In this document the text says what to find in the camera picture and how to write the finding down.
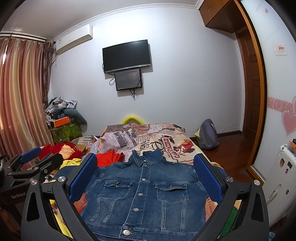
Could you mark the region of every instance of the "wall-mounted air conditioner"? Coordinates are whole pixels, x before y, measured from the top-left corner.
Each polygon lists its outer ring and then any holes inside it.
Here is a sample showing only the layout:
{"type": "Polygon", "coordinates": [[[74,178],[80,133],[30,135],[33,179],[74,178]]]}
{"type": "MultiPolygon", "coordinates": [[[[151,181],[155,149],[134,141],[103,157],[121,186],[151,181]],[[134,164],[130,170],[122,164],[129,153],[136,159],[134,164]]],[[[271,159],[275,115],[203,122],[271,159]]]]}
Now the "wall-mounted air conditioner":
{"type": "Polygon", "coordinates": [[[57,40],[57,53],[61,54],[88,40],[93,39],[93,27],[87,24],[57,40]]]}

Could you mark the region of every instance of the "chest pocket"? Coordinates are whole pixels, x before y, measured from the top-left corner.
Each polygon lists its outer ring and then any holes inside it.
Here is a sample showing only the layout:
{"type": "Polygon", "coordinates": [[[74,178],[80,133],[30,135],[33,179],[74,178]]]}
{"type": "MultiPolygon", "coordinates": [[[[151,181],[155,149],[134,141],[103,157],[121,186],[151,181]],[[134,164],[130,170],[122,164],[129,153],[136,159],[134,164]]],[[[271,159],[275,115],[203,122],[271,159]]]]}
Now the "chest pocket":
{"type": "Polygon", "coordinates": [[[112,200],[123,199],[128,195],[132,183],[132,181],[106,181],[104,184],[104,188],[102,192],[98,195],[98,197],[112,200]]]}
{"type": "Polygon", "coordinates": [[[157,183],[155,188],[158,201],[178,203],[189,200],[186,183],[157,183]]]}

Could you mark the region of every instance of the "wooden door frame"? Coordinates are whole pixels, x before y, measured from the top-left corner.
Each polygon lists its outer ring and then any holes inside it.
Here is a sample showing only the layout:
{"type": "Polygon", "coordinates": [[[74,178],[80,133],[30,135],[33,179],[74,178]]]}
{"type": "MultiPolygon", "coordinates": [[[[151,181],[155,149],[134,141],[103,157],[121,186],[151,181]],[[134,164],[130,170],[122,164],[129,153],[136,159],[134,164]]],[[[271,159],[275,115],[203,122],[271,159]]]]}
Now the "wooden door frame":
{"type": "Polygon", "coordinates": [[[239,50],[242,56],[242,65],[243,65],[243,69],[244,69],[244,92],[245,92],[245,96],[244,96],[244,123],[243,123],[243,127],[242,127],[242,135],[244,135],[245,131],[246,131],[246,116],[247,116],[247,108],[248,108],[248,82],[247,82],[247,72],[246,72],[246,62],[245,62],[245,57],[244,57],[244,52],[242,49],[242,43],[240,41],[239,38],[239,34],[245,30],[248,30],[248,27],[245,26],[243,28],[241,28],[240,30],[235,32],[235,35],[237,37],[237,42],[239,44],[239,50]]]}
{"type": "Polygon", "coordinates": [[[259,111],[259,121],[258,121],[258,127],[256,132],[256,137],[254,140],[254,145],[252,148],[252,152],[247,164],[247,170],[248,172],[257,180],[261,182],[261,184],[264,184],[264,179],[260,176],[259,173],[256,172],[256,170],[253,168],[253,163],[255,162],[259,146],[262,140],[263,135],[263,129],[265,124],[265,118],[266,118],[266,108],[267,108],[267,80],[266,80],[266,71],[265,71],[265,65],[264,65],[264,59],[262,54],[262,49],[259,43],[259,39],[257,36],[257,33],[255,31],[255,28],[249,18],[248,13],[246,12],[244,6],[241,4],[240,1],[234,0],[236,3],[238,9],[240,10],[244,20],[246,21],[247,28],[251,34],[257,61],[258,61],[258,67],[259,67],[259,80],[260,80],[260,111],[259,111]]]}

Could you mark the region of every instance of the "television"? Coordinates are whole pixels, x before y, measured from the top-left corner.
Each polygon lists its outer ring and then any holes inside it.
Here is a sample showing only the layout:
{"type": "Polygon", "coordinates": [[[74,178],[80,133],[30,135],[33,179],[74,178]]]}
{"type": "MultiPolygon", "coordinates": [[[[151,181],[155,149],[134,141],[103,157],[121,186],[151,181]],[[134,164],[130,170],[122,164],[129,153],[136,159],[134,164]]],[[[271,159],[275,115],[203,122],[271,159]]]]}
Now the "television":
{"type": "Polygon", "coordinates": [[[140,69],[128,69],[115,72],[116,90],[128,90],[142,87],[140,69]]]}
{"type": "Polygon", "coordinates": [[[103,48],[104,73],[151,66],[148,40],[103,48]]]}

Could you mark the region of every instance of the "curtain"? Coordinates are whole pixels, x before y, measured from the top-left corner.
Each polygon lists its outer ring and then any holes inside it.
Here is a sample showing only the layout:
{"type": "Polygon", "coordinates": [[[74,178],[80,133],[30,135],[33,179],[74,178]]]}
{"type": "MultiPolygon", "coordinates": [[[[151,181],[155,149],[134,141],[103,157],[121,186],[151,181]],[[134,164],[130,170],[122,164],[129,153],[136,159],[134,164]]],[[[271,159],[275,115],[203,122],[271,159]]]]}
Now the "curtain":
{"type": "Polygon", "coordinates": [[[36,146],[53,144],[42,105],[41,68],[44,44],[0,38],[0,152],[10,157],[36,146]]]}
{"type": "Polygon", "coordinates": [[[50,84],[50,73],[52,69],[52,55],[54,53],[54,41],[52,39],[46,39],[43,49],[42,57],[42,103],[43,108],[48,107],[48,91],[50,84]]]}

